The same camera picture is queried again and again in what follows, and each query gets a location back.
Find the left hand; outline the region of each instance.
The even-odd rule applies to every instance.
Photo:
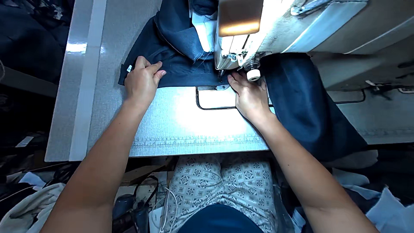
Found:
[[[158,83],[167,72],[159,70],[162,62],[151,65],[143,56],[139,56],[135,68],[125,79],[127,101],[147,109],[155,97]]]

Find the white knob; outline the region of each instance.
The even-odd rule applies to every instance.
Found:
[[[259,80],[260,78],[260,70],[251,70],[247,72],[247,80],[250,82],[254,82]]]

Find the gray table surface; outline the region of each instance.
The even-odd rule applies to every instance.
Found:
[[[75,2],[45,161],[82,160],[111,122],[125,95],[117,84],[120,65],[160,4]],[[368,143],[414,141],[414,95],[393,91],[392,96],[389,102],[368,94],[363,103],[342,104],[340,109]],[[201,110],[195,87],[166,87],[157,90],[130,156],[267,149],[236,109]]]

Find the right hand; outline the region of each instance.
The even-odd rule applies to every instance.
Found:
[[[261,84],[251,83],[245,73],[241,75],[233,72],[227,76],[229,84],[237,92],[236,107],[240,113],[254,125],[273,114],[269,108],[266,82]]]

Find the white patterned fabric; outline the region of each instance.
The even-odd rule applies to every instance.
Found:
[[[168,208],[164,208],[163,213],[167,217],[164,232],[172,227],[171,232],[176,233],[192,215],[213,204],[239,210],[265,233],[277,231],[272,176],[269,162],[263,157],[241,154],[181,156],[170,189],[177,198],[178,210],[174,221],[176,204],[173,195],[169,195]]]

